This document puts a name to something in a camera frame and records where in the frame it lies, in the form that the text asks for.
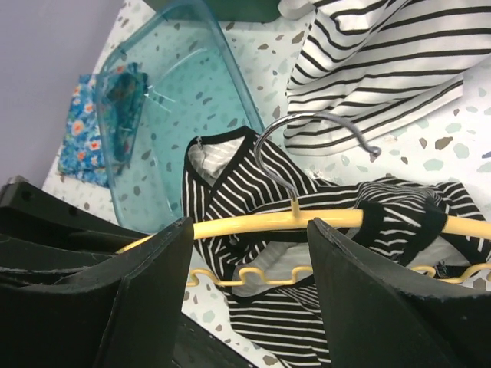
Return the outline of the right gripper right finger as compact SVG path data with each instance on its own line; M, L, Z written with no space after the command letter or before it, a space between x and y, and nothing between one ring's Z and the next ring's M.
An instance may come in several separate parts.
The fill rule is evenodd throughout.
M315 219L308 247L334 367L488 367L490 293L400 266Z

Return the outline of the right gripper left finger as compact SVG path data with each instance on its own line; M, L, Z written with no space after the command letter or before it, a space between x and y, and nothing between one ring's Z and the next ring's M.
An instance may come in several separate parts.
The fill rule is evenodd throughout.
M1 365L171 366L192 247L182 218L55 284L1 284Z

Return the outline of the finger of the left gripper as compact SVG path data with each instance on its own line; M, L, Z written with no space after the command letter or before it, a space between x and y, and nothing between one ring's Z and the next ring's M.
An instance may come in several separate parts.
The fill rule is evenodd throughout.
M135 232L70 205L28 182L4 184L1 187L1 233L28 235L47 231L50 226L62 229L90 230L142 238Z
M122 235L75 233L61 247L1 236L1 284L55 284L111 258L127 243Z

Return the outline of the yellow plastic hanger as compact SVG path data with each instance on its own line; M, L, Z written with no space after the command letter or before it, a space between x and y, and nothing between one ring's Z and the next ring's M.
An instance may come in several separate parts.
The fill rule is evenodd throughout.
M378 146L371 146L363 137L363 133L347 118L339 117L332 113L321 112L294 113L278 118L271 123L258 138L254 148L254 157L258 167L270 179L287 190L291 199L290 209L284 212L243 215L233 218L199 222L193 225L194 240L241 233L299 230L306 228L308 221L315 218L320 218L334 227L361 227L362 220L364 219L363 210L301 210L298 202L298 191L294 185L274 174L265 166L261 157L263 143L279 127L283 127L288 123L293 123L298 120L329 120L340 127L350 130L354 138L358 141L359 146L370 155L381 155L381 148ZM465 235L490 240L490 223L479 222L471 218L459 218L447 215L447 220L442 232L451 235ZM490 263L472 265L465 269L460 276L455 278L443 278L440 279L440 281L448 284L463 284L471 276L482 270L489 271L487 279L490 281ZM298 281L299 273L308 271L313 271L311 266L298 266L292 269L289 279L273 280L268 279L265 272L259 268L246 267L239 270L238 281L221 281L211 271L204 268L195 268L189 271L189 281L186 283L186 286L188 288L198 286L200 283L198 275L205 275L216 286L239 287L246 284L246 275L248 274L257 274L262 282L267 285L289 286Z

